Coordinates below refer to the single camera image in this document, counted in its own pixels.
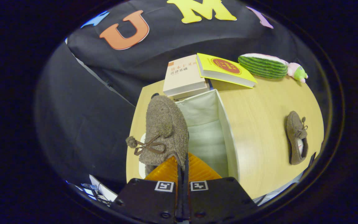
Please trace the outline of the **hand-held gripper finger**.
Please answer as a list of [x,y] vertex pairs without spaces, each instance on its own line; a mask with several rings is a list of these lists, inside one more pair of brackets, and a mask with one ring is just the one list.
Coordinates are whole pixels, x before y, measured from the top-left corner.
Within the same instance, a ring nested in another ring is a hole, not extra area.
[[234,177],[221,177],[202,159],[188,153],[184,210],[191,223],[231,223],[257,205]]
[[111,210],[130,223],[176,223],[182,212],[181,181],[181,168],[172,156],[145,179],[129,180]]

